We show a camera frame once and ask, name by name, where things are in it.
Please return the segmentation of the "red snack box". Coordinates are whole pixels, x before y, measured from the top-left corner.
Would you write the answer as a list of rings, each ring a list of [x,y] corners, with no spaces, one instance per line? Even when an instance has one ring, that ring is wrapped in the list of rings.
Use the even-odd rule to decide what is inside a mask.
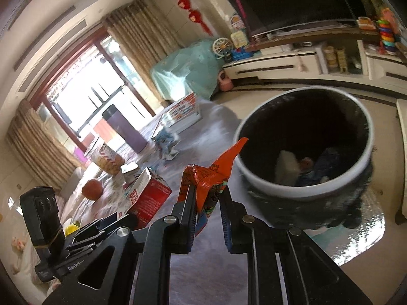
[[[124,198],[117,209],[117,218],[133,214],[137,217],[136,229],[144,228],[171,193],[166,181],[146,167],[138,179],[126,188]]]

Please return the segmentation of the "orange snack wrapper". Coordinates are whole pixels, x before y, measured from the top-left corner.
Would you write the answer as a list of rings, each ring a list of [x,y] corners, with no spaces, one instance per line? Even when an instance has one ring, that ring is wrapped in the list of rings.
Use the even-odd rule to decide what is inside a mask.
[[[239,139],[231,148],[226,150],[209,167],[189,164],[184,170],[179,188],[177,202],[186,200],[188,187],[196,187],[195,199],[197,224],[195,236],[198,236],[207,225],[208,219],[228,184],[235,158],[238,156],[248,138]]]

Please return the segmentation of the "black white-rimmed trash bin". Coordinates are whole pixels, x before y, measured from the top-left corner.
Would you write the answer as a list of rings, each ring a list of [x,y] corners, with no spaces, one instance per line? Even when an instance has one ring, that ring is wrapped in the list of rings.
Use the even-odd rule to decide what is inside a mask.
[[[243,119],[235,138],[246,139],[236,163],[269,224],[360,226],[374,125],[354,96],[324,86],[286,91]]]

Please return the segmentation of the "yellow plastic cup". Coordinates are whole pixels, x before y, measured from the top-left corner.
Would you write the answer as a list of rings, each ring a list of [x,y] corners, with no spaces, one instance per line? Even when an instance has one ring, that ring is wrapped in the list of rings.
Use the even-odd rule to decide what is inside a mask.
[[[65,229],[64,229],[64,233],[65,236],[68,236],[74,232],[76,232],[77,230],[79,230],[79,227],[75,224],[69,224]]]

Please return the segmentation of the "silver foil mat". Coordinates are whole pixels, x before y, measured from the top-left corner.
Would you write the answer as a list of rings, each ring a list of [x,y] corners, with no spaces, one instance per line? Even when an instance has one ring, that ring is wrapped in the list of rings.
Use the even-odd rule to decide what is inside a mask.
[[[379,242],[385,233],[385,217],[372,187],[361,196],[361,219],[355,228],[343,224],[317,230],[308,229],[310,236],[338,265],[342,266]]]

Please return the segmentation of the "left beige curtain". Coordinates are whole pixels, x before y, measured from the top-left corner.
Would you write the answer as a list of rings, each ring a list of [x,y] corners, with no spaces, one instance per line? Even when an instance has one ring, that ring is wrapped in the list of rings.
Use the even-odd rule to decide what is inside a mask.
[[[82,164],[50,133],[30,103],[23,99],[16,110],[6,142],[13,154],[41,185],[61,191]]]

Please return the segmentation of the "beige curtain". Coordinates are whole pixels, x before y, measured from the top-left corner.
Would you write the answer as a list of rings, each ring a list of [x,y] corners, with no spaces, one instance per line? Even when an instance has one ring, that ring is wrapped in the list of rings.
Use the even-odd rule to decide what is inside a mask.
[[[13,154],[41,185],[61,191],[82,164],[50,133],[30,103],[23,99],[16,110],[6,142]]]
[[[162,12],[152,0],[133,0],[102,17],[101,23],[155,98],[164,103],[150,70],[183,44]]]

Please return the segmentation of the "grey patterned tablecloth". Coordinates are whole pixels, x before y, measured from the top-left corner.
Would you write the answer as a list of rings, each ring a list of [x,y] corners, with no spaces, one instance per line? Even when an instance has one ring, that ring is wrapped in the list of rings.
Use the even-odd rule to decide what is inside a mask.
[[[172,291],[181,303],[207,304],[210,294],[227,294],[231,282],[247,283],[249,304],[283,304],[282,269],[275,243],[279,231],[247,214],[232,200],[227,181],[235,157],[245,144],[240,139],[209,167],[189,165],[183,171],[172,213],[150,227],[113,230],[78,271],[48,298],[50,304],[167,304]],[[228,252],[246,255],[245,271],[228,271],[216,254],[186,264],[173,255],[188,255],[193,240],[219,207]]]

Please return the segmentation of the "purple thermos bottle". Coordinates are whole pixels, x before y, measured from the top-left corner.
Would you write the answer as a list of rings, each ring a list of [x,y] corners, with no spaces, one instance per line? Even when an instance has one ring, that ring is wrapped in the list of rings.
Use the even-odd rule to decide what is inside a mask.
[[[137,154],[145,149],[148,141],[130,124],[115,105],[111,104],[102,113],[102,117]]]

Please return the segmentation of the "red white flat box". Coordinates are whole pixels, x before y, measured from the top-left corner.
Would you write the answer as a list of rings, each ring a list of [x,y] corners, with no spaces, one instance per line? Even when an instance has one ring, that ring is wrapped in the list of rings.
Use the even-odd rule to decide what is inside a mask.
[[[167,112],[164,112],[153,132],[153,137],[164,128],[172,133],[181,134],[201,119],[199,102],[195,93],[188,94],[173,103]]]

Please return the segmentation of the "teal covered furniture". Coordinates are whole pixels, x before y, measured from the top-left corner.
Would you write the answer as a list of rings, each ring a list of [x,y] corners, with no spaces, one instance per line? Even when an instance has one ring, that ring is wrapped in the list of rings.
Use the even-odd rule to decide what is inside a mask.
[[[209,39],[197,41],[151,68],[150,77],[164,99],[178,101],[192,92],[207,100],[211,98],[224,64],[215,56],[212,44]]]

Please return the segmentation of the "right beige curtain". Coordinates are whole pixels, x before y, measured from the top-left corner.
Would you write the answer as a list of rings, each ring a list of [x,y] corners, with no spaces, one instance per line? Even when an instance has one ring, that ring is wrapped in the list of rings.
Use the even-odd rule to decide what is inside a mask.
[[[155,98],[164,103],[150,70],[183,44],[162,12],[152,0],[133,0],[102,17],[101,23]]]

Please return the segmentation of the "white TV cabinet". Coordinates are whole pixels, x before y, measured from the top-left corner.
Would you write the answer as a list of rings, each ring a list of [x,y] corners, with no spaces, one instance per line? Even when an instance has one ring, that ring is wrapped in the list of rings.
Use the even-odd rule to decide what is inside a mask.
[[[326,44],[318,43],[286,52],[281,46],[264,48],[252,57],[225,64],[223,69],[230,79],[315,79],[353,83],[406,95],[406,62],[398,56],[380,54],[358,40],[356,63],[349,61],[348,71],[340,72],[328,69],[326,47]]]

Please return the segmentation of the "ferris wheel toy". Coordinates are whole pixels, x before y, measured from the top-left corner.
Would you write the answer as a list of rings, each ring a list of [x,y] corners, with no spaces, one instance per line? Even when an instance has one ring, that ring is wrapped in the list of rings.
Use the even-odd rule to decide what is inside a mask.
[[[228,38],[220,37],[213,41],[212,51],[217,58],[224,58],[232,54],[233,44]]]

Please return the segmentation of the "red hanging wall decoration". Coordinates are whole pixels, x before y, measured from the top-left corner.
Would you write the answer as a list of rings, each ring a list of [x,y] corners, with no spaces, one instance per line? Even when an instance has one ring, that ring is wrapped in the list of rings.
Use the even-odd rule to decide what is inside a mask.
[[[182,10],[188,12],[188,19],[192,23],[198,24],[209,37],[214,36],[212,30],[204,21],[204,16],[202,13],[198,9],[193,8],[191,0],[177,0],[177,5]]]

